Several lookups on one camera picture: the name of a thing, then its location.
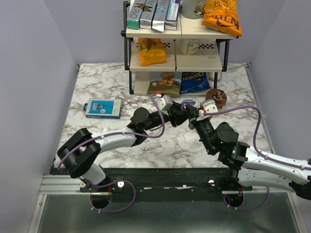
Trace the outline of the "purple earbud charging case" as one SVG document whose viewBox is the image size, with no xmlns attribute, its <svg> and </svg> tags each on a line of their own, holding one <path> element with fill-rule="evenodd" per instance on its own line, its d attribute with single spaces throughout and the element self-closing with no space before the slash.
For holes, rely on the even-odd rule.
<svg viewBox="0 0 311 233">
<path fill-rule="evenodd" d="M 181 105 L 183 105 L 183 106 L 186 106 L 187 104 L 194 106 L 196 104 L 196 101 L 194 101 L 194 100 L 183 100 L 181 102 Z"/>
</svg>

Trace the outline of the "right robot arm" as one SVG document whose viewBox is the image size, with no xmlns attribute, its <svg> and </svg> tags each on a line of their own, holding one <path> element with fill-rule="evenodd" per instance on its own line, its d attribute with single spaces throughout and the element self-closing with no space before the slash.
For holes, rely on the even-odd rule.
<svg viewBox="0 0 311 233">
<path fill-rule="evenodd" d="M 188 114 L 189 128 L 195 129 L 209 155 L 218 155 L 218 160 L 234 172 L 224 177 L 224 186 L 235 190 L 239 186 L 276 187 L 296 193 L 302 199 L 311 198 L 311 161 L 298 160 L 261 151 L 238 141 L 239 134 L 227 123 L 214 128 L 211 116 L 217 112 L 183 104 L 181 109 Z"/>
</svg>

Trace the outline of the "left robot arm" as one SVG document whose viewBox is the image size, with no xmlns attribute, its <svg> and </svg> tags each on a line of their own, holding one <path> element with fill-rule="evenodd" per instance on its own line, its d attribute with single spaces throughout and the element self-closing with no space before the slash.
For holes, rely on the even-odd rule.
<svg viewBox="0 0 311 233">
<path fill-rule="evenodd" d="M 181 104 L 174 102 L 166 112 L 150 113 L 143 107 L 136 109 L 130 124 L 119 131 L 95 136 L 88 129 L 81 128 L 58 150 L 57 155 L 61 159 L 58 169 L 64 166 L 71 178 L 81 178 L 96 191 L 102 192 L 107 188 L 108 180 L 104 169 L 94 163 L 99 154 L 140 145 L 147 138 L 152 138 L 147 134 L 148 130 L 157 127 L 165 130 L 167 122 L 177 127 L 186 120 L 188 114 L 182 110 Z"/>
</svg>

